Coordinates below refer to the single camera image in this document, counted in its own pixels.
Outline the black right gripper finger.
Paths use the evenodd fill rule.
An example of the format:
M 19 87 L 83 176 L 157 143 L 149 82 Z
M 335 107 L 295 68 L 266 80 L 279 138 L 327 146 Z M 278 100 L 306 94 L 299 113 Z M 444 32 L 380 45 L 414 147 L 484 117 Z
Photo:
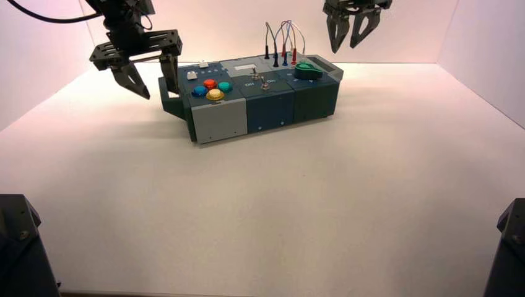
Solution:
M 365 9 L 355 13 L 350 38 L 351 48 L 355 48 L 379 25 L 380 14 L 380 9 Z
M 337 53 L 350 28 L 348 15 L 327 16 L 327 27 L 331 51 Z

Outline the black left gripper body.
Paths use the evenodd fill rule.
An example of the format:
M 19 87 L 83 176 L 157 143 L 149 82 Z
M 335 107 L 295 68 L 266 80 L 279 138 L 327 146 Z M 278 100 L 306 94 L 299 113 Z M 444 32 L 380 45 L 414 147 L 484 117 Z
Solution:
M 160 51 L 162 56 L 177 57 L 182 51 L 182 41 L 177 30 L 146 31 L 138 19 L 103 21 L 108 42 L 95 46 L 90 62 L 102 71 L 129 63 L 129 58 Z

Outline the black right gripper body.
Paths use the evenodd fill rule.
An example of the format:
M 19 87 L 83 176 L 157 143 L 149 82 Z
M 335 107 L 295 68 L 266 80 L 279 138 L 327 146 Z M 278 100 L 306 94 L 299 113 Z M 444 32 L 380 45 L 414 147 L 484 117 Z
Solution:
M 331 16 L 360 15 L 370 11 L 389 9 L 391 4 L 392 0 L 326 0 L 323 12 Z

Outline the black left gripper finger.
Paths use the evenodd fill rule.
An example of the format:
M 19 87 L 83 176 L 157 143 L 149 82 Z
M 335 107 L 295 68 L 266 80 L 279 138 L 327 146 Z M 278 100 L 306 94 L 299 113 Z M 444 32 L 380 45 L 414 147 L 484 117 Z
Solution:
M 172 54 L 163 54 L 160 57 L 161 70 L 169 92 L 179 94 L 178 85 L 178 58 Z
M 146 100 L 150 99 L 150 93 L 133 63 L 111 66 L 110 69 L 118 85 Z

